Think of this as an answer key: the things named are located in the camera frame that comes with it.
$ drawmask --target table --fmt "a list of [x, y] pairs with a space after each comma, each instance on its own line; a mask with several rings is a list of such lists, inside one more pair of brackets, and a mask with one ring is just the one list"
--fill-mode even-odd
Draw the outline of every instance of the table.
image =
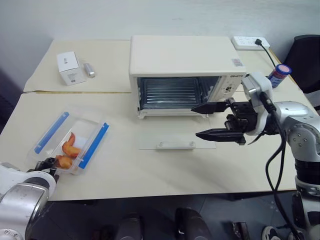
[[[243, 92], [236, 92], [234, 98], [246, 100]], [[33, 167], [26, 161], [28, 151], [65, 106], [86, 105], [105, 111], [110, 128], [86, 171], [61, 175], [50, 200], [270, 191], [265, 163], [280, 144], [278, 135], [262, 137], [249, 146], [217, 142], [216, 149], [139, 150], [137, 136], [142, 125], [131, 100], [129, 93], [24, 93], [0, 135], [1, 161], [22, 171]], [[302, 91], [274, 92], [274, 100], [294, 100], [311, 108]], [[227, 113], [212, 115], [210, 126], [223, 127]], [[273, 180], [278, 172], [279, 159], [270, 168]], [[295, 175], [288, 147], [279, 190], [295, 189]]]
[[[96, 77], [87, 82], [67, 86], [57, 67], [57, 54], [75, 51], [80, 65], [89, 62], [96, 71]], [[269, 75], [274, 69], [264, 51], [237, 51], [247, 72], [262, 72]], [[279, 63], [269, 50], [274, 62]], [[54, 40], [47, 53], [26, 82], [24, 92], [131, 92], [129, 81], [129, 40]], [[275, 91], [296, 91], [298, 86], [287, 77]]]

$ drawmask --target white wall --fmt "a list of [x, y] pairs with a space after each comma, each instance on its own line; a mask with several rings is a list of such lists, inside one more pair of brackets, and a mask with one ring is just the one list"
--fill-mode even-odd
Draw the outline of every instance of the white wall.
[[0, 70], [23, 88], [52, 39], [265, 36], [283, 60], [320, 34], [319, 0], [0, 0]]

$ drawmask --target floor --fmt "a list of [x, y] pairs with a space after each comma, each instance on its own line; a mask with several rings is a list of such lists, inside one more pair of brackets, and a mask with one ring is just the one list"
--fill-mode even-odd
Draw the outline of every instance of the floor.
[[[280, 199], [292, 219], [291, 196], [281, 193]], [[232, 240], [232, 222], [246, 222], [251, 240], [261, 239], [265, 226], [285, 224], [272, 195], [234, 200], [226, 194], [157, 196], [101, 199], [93, 204], [83, 202], [48, 202], [47, 209], [32, 227], [36, 240], [90, 240], [94, 230], [104, 225], [117, 226], [122, 216], [138, 212], [144, 219], [145, 240], [173, 240], [174, 214], [178, 207], [198, 211], [214, 239]], [[280, 229], [283, 239], [289, 230]]]

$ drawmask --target power cord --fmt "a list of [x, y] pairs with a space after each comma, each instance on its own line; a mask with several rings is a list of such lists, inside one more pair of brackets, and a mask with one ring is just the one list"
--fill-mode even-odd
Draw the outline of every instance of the power cord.
[[[276, 106], [273, 104], [273, 102], [271, 101], [271, 99], [268, 97], [268, 95], [265, 92], [261, 92], [260, 94], [260, 100], [263, 103], [263, 106], [265, 107], [265, 109], [267, 110], [267, 112], [269, 114], [271, 114], [272, 120], [275, 123], [277, 130], [281, 136], [281, 144], [278, 147], [278, 149], [272, 154], [272, 156], [268, 159], [266, 165], [265, 165], [265, 174], [266, 174], [266, 178], [268, 180], [268, 183], [271, 187], [272, 193], [273, 193], [273, 197], [274, 197], [274, 201], [276, 206], [279, 209], [279, 212], [281, 213], [283, 219], [285, 220], [286, 224], [289, 226], [289, 228], [291, 229], [294, 237], [296, 240], [302, 240], [298, 234], [297, 229], [295, 228], [295, 226], [292, 224], [292, 222], [290, 221], [289, 217], [287, 216], [281, 201], [279, 199], [278, 196], [278, 188], [281, 182], [281, 178], [282, 178], [282, 174], [283, 174], [283, 170], [284, 170], [284, 163], [285, 163], [285, 152], [286, 152], [286, 133], [283, 130], [279, 118], [277, 116], [277, 108]], [[281, 162], [280, 162], [280, 170], [279, 170], [279, 175], [278, 175], [278, 179], [276, 182], [275, 187], [273, 186], [271, 179], [270, 179], [270, 175], [269, 175], [269, 165], [270, 163], [275, 159], [275, 157], [280, 153], [281, 153]]]
[[269, 52], [267, 51], [267, 49], [262, 45], [262, 41], [259, 38], [257, 38], [254, 43], [259, 45], [259, 46], [261, 46], [265, 50], [266, 54], [268, 54], [268, 56], [269, 56], [269, 58], [270, 58], [270, 60], [271, 60], [271, 62], [273, 64], [274, 68], [276, 68], [275, 62], [271, 58], [271, 56], [270, 56]]

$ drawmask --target clear plastic container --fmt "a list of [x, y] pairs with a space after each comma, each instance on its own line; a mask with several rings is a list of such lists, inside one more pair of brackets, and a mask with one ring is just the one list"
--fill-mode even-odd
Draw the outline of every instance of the clear plastic container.
[[105, 136], [109, 125], [104, 122], [105, 115], [100, 111], [85, 107], [69, 107], [61, 113], [48, 131], [40, 138], [27, 155], [27, 160], [33, 164], [56, 156], [68, 156], [62, 149], [73, 133], [75, 141], [73, 147], [81, 149], [77, 157], [72, 158], [72, 165], [62, 168], [59, 161], [56, 163], [57, 174], [71, 173], [80, 174], [93, 154], [99, 143]]

